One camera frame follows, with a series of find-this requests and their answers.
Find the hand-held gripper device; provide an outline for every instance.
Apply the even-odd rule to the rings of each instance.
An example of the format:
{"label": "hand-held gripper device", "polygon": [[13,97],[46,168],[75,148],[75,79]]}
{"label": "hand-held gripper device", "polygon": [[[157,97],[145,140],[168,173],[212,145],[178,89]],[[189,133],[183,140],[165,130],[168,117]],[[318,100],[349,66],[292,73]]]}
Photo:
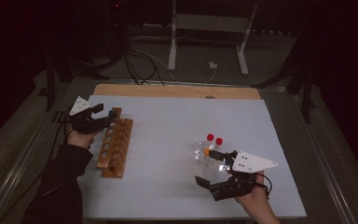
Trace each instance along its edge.
{"label": "hand-held gripper device", "polygon": [[91,104],[81,98],[77,97],[71,111],[69,112],[69,121],[72,124],[72,129],[79,133],[97,133],[110,126],[112,121],[116,118],[116,111],[109,113],[107,117],[100,119],[93,119],[92,114],[97,114],[103,111],[103,104],[91,106]]}
{"label": "hand-held gripper device", "polygon": [[257,183],[256,177],[260,175],[258,172],[278,166],[277,162],[235,150],[231,153],[209,150],[209,152],[205,153],[205,156],[218,161],[225,161],[229,165],[229,170],[232,174],[227,181],[212,185],[209,180],[196,176],[197,184],[208,189],[215,201],[244,196],[251,193],[254,187],[264,188],[267,196],[269,196],[272,189],[269,179],[267,178],[270,184],[268,188],[266,185]]}

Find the person's arm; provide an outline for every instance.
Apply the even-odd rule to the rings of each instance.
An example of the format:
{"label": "person's arm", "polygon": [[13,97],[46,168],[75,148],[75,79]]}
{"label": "person's arm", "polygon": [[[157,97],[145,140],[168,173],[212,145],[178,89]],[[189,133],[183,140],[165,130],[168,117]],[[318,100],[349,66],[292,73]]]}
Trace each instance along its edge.
{"label": "person's arm", "polygon": [[57,157],[46,165],[34,200],[22,223],[82,223],[82,194],[76,178],[83,175],[92,154],[88,151],[95,134],[73,131]]}
{"label": "person's arm", "polygon": [[[258,175],[256,182],[263,184],[264,177]],[[245,196],[238,197],[238,203],[240,203],[246,213],[258,224],[280,224],[273,213],[265,189],[260,187],[254,187],[252,193]]]}

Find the white tabletop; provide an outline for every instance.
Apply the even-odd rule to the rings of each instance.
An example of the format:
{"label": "white tabletop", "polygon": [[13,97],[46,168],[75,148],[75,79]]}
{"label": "white tabletop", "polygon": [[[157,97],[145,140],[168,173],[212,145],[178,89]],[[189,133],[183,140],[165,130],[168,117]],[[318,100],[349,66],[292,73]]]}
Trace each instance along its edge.
{"label": "white tabletop", "polygon": [[248,217],[234,199],[219,202],[199,187],[193,144],[208,133],[224,140],[223,151],[245,151],[276,161],[265,175],[272,181],[269,202],[278,217],[304,217],[304,206],[263,100],[189,99],[92,95],[89,101],[122,107],[133,119],[122,179],[102,178],[96,168],[103,134],[78,178],[84,217],[105,219],[209,219]]}

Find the floor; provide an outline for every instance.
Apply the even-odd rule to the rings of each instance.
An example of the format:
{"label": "floor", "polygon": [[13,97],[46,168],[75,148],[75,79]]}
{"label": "floor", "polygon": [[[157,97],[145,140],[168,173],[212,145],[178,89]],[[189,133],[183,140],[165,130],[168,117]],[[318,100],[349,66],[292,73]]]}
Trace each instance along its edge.
{"label": "floor", "polygon": [[[240,74],[236,59],[235,35],[209,38],[208,34],[184,33],[178,44],[176,70],[168,72],[170,40],[151,33],[131,37],[131,48],[152,55],[159,70],[146,84],[161,85],[218,85],[241,86],[262,82],[278,74],[296,42],[288,35],[251,34],[245,50],[250,74]],[[153,74],[154,65],[128,51],[130,66],[139,77]],[[95,57],[97,63],[104,57]],[[209,67],[215,62],[217,68]],[[54,134],[60,124],[57,113],[66,109],[77,96],[86,99],[99,83],[133,83],[124,60],[101,74],[109,80],[96,80],[75,71],[72,83],[57,81],[57,100],[50,112],[45,111],[46,97],[38,96],[46,87],[46,72],[35,77],[36,89],[0,130],[0,217],[2,223],[20,223],[24,209],[33,199],[36,186],[27,189],[43,169]],[[282,144],[286,159],[295,178],[307,217],[282,218],[283,223],[358,223],[358,163],[351,154],[342,133],[326,108],[316,86],[312,91],[311,124],[299,113],[301,93],[288,95],[284,87],[290,79],[259,90],[265,100],[272,122]],[[88,220],[84,223],[106,223],[107,220]],[[250,220],[186,221],[186,223],[244,223]],[[184,221],[122,221],[113,223],[183,223]]]}

